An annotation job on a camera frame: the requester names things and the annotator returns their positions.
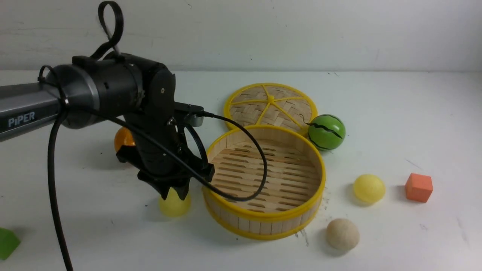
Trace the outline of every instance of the white table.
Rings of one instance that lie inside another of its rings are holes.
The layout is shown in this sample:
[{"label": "white table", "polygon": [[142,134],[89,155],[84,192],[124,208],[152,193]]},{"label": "white table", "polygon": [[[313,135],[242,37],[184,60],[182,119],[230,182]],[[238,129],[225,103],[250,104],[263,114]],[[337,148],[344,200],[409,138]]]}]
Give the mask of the white table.
[{"label": "white table", "polygon": [[[0,84],[33,82],[37,71],[2,71]],[[482,74],[408,72],[178,72],[176,100],[221,113],[225,99],[256,82],[291,85],[319,113],[341,118],[348,136],[323,153],[324,200],[306,233],[258,242],[219,226],[192,181],[191,211],[163,218],[158,195],[118,163],[103,122],[61,128],[56,148],[57,195],[76,271],[132,270],[480,270],[482,255]],[[0,270],[63,270],[47,193],[50,127],[0,144],[0,227],[21,245]],[[226,131],[206,119],[205,145]],[[405,199],[411,172],[431,175],[428,203]],[[350,199],[363,173],[381,177],[387,193],[371,207]],[[345,255],[327,247],[323,229],[347,217],[361,233]]]}]

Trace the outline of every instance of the orange cube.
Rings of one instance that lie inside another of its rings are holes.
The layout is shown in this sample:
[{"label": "orange cube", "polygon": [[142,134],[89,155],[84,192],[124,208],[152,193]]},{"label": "orange cube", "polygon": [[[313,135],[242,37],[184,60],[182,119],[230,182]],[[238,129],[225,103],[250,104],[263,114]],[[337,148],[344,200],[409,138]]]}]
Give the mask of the orange cube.
[{"label": "orange cube", "polygon": [[432,191],[432,177],[430,176],[412,173],[405,184],[406,197],[412,201],[426,203]]}]

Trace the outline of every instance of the orange ball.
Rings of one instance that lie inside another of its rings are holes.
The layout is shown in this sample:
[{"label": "orange ball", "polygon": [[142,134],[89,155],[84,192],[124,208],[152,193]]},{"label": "orange ball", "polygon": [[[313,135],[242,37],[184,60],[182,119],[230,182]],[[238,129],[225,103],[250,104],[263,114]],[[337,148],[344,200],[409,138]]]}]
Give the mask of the orange ball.
[{"label": "orange ball", "polygon": [[131,131],[124,127],[117,131],[116,137],[114,138],[114,149],[116,152],[118,152],[123,145],[135,146]]}]

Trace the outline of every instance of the green triangular block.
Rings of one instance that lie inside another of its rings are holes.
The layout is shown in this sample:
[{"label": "green triangular block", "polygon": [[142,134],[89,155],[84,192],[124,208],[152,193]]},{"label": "green triangular block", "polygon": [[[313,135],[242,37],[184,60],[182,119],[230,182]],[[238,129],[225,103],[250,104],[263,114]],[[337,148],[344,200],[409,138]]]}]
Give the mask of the green triangular block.
[{"label": "green triangular block", "polygon": [[0,260],[6,260],[20,245],[20,240],[11,230],[0,228]]}]

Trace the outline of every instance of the woven bamboo lid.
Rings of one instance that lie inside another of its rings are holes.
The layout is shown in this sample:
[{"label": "woven bamboo lid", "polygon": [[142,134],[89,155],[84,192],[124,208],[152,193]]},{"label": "woven bamboo lid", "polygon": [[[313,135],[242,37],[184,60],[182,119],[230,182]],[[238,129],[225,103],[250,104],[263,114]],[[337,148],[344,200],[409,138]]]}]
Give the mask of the woven bamboo lid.
[{"label": "woven bamboo lid", "polygon": [[[258,83],[240,88],[224,106],[224,116],[242,126],[268,124],[305,135],[304,123],[317,116],[316,106],[301,91],[287,85]],[[228,123],[229,129],[235,126]]]}]

